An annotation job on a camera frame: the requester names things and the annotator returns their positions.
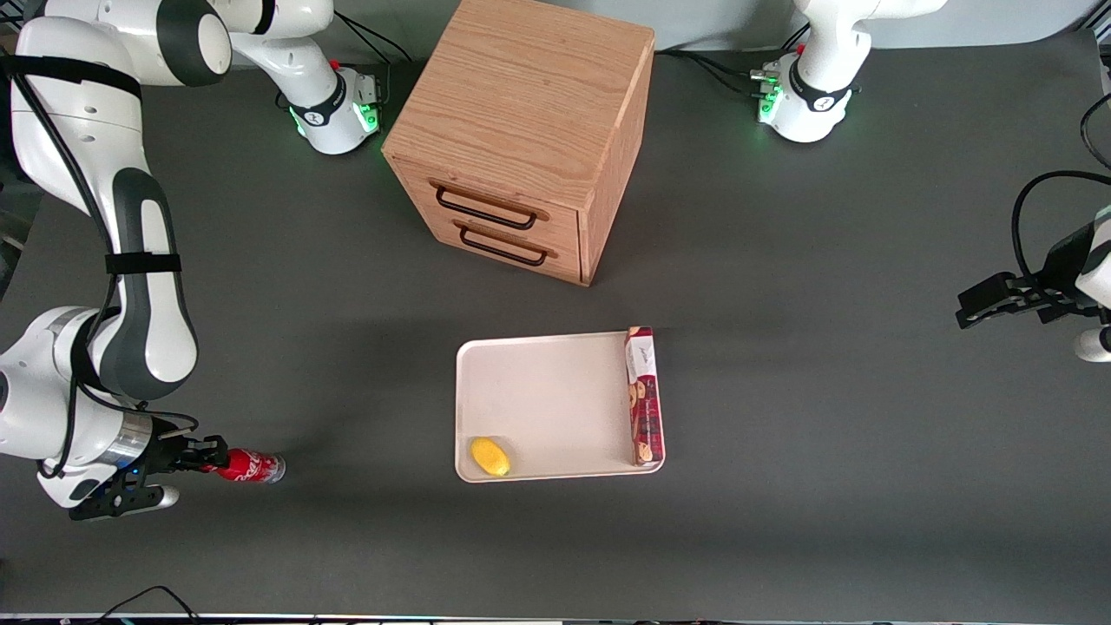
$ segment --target red can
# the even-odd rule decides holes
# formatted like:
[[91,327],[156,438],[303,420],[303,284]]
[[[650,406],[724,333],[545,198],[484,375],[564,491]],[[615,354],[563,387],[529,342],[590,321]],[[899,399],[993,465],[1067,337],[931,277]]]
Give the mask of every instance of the red can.
[[286,475],[286,460],[250,450],[228,450],[228,467],[213,467],[217,475],[231,482],[273,484]]

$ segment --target gray table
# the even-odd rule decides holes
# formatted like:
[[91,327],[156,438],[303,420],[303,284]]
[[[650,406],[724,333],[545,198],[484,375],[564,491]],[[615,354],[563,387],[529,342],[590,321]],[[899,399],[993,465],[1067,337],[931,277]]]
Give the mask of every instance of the gray table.
[[[1077,132],[1098,70],[1090,34],[875,52],[848,119],[804,147],[658,59],[590,289],[437,243],[380,139],[313,153],[261,73],[150,89],[201,350],[159,406],[283,452],[289,475],[173,476],[171,511],[73,524],[2,457],[0,607],[96,612],[164,583],[212,613],[1108,623],[1111,369],[1070,345],[1090,324],[953,321],[959,291],[1013,265],[1019,188],[1098,167]],[[1047,187],[1039,265],[1108,201]],[[2,344],[98,303],[100,253],[46,202]],[[460,344],[630,324],[659,330],[660,473],[459,481]]]

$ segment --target wooden box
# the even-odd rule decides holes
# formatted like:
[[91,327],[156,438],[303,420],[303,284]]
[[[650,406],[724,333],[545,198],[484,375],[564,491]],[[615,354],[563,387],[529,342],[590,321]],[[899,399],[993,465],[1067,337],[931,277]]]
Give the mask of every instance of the wooden box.
[[644,125],[651,29],[462,0],[382,152],[444,243],[590,284]]

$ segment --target yellow lemon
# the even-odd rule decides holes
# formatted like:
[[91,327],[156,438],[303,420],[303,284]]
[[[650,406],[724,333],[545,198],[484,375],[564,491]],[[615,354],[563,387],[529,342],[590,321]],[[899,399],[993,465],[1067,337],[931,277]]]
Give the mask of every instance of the yellow lemon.
[[490,475],[501,477],[509,473],[509,456],[497,443],[484,436],[471,441],[471,457]]

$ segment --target drawer handle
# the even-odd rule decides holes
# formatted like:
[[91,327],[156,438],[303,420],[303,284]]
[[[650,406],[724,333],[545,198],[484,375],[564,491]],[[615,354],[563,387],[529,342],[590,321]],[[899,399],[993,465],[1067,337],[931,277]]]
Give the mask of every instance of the drawer handle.
[[448,200],[443,199],[443,193],[447,192],[447,190],[448,189],[446,189],[443,187],[437,187],[436,188],[436,201],[438,201],[440,203],[440,205],[442,205],[443,208],[450,208],[451,210],[458,210],[459,212],[462,212],[463,214],[470,214],[471,216],[477,216],[479,219],[486,219],[487,221],[493,221],[494,223],[497,223],[499,225],[506,225],[507,228],[513,228],[516,230],[528,230],[529,228],[532,226],[533,223],[537,222],[537,213],[536,212],[530,212],[529,213],[529,218],[526,219],[524,221],[513,221],[512,219],[506,219],[504,216],[498,216],[497,214],[490,214],[489,212],[482,212],[481,210],[476,210],[473,208],[468,208],[466,205],[456,203],[453,201],[448,201]]
[[470,232],[470,231],[471,231],[470,228],[468,228],[467,225],[460,225],[459,226],[459,240],[463,241],[463,244],[467,245],[467,246],[473,246],[474,249],[481,249],[482,251],[486,251],[486,252],[489,252],[489,253],[493,253],[493,254],[500,255],[502,258],[508,258],[508,259],[512,260],[513,262],[520,262],[521,264],[528,264],[529,266],[540,266],[541,264],[544,263],[544,260],[548,259],[548,251],[547,250],[536,250],[536,251],[540,252],[540,258],[533,259],[533,258],[524,258],[523,255],[518,255],[516,253],[510,253],[508,251],[502,251],[502,250],[500,250],[500,249],[498,249],[496,246],[491,246],[491,245],[488,245],[486,243],[480,243],[478,241],[472,241],[472,240],[470,240],[470,239],[467,238],[467,232]]

